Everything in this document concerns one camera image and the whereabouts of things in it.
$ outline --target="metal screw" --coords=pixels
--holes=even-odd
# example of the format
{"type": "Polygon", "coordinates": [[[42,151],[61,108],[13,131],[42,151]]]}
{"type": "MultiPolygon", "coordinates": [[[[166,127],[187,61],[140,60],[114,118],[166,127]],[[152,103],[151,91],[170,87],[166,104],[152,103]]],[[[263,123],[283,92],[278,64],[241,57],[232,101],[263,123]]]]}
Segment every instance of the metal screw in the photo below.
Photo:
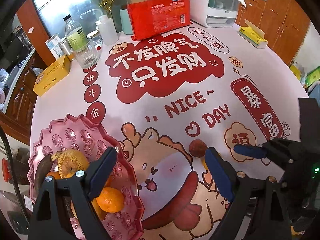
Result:
{"type": "Polygon", "coordinates": [[[45,181],[46,181],[46,182],[50,182],[52,179],[53,179],[52,176],[45,177],[45,181]]]}
{"type": "Polygon", "coordinates": [[[269,176],[269,181],[272,183],[277,182],[276,178],[273,176],[269,176]]]}
{"type": "Polygon", "coordinates": [[[244,173],[243,171],[238,171],[238,172],[237,172],[237,176],[238,176],[239,178],[244,178],[244,177],[245,177],[245,173],[244,173]]]}
{"type": "Polygon", "coordinates": [[[76,176],[77,177],[82,177],[84,175],[84,171],[77,171],[76,176]]]}

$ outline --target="red circle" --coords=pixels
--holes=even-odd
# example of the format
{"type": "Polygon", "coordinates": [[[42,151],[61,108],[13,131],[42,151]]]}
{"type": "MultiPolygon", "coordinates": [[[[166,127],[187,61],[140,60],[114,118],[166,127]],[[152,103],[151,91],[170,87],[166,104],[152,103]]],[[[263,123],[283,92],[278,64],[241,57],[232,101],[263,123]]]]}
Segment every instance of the red circle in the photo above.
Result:
{"type": "Polygon", "coordinates": [[[93,103],[96,101],[101,94],[101,87],[98,84],[93,84],[87,88],[84,92],[84,101],[87,103],[93,103]]]}
{"type": "Polygon", "coordinates": [[[92,67],[89,67],[89,68],[87,68],[87,69],[84,69],[83,72],[84,72],[84,73],[89,73],[90,71],[94,70],[94,68],[95,68],[96,66],[97,66],[97,63],[94,64],[92,67]]]}
{"type": "Polygon", "coordinates": [[[85,86],[91,86],[98,79],[99,73],[97,71],[91,71],[87,75],[85,75],[83,79],[83,84],[85,86]]]}
{"type": "Polygon", "coordinates": [[[92,103],[87,109],[86,117],[92,123],[101,123],[105,116],[106,107],[99,101],[92,103]]]}

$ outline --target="plastic bottle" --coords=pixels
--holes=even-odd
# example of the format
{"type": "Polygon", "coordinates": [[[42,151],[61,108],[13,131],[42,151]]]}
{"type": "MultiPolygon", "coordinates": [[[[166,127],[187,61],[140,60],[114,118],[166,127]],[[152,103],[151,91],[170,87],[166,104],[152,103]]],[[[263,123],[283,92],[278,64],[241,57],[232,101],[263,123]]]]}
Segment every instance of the plastic bottle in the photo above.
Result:
{"type": "Polygon", "coordinates": [[[101,34],[103,43],[106,45],[112,45],[119,39],[115,24],[112,19],[109,19],[107,15],[99,17],[101,24],[98,24],[99,32],[101,34]]]}
{"type": "Polygon", "coordinates": [[[82,29],[80,23],[76,22],[71,18],[71,15],[64,17],[63,20],[66,23],[64,33],[71,45],[71,47],[76,50],[84,46],[86,41],[86,35],[82,29]]]}

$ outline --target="barcode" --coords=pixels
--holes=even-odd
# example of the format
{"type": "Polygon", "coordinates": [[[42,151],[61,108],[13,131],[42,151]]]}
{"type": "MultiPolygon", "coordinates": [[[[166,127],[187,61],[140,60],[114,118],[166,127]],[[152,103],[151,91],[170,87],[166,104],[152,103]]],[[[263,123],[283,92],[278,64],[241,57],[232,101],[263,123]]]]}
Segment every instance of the barcode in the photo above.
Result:
{"type": "Polygon", "coordinates": [[[181,15],[180,15],[180,18],[181,18],[181,23],[185,23],[184,14],[181,14],[181,15]]]}

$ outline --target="pink fruit tray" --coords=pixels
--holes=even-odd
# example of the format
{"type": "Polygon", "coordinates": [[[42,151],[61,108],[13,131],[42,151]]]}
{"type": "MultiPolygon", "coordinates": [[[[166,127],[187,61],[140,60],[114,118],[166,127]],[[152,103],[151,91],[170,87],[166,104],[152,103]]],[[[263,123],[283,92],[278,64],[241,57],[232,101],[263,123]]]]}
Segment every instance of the pink fruit tray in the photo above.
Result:
{"type": "MultiPolygon", "coordinates": [[[[143,233],[141,218],[144,207],[138,195],[134,169],[124,158],[118,141],[108,135],[101,124],[93,124],[84,115],[74,117],[68,114],[65,119],[51,121],[49,128],[41,130],[39,141],[33,144],[33,153],[28,161],[30,198],[35,202],[33,188],[36,169],[45,155],[77,149],[92,162],[99,159],[109,146],[115,147],[118,152],[116,165],[110,175],[111,187],[122,192],[125,206],[118,213],[107,213],[102,224],[113,240],[137,240],[143,233]]],[[[56,162],[51,170],[58,170],[56,162]]],[[[70,220],[76,237],[85,239],[78,220],[70,220]]]]}

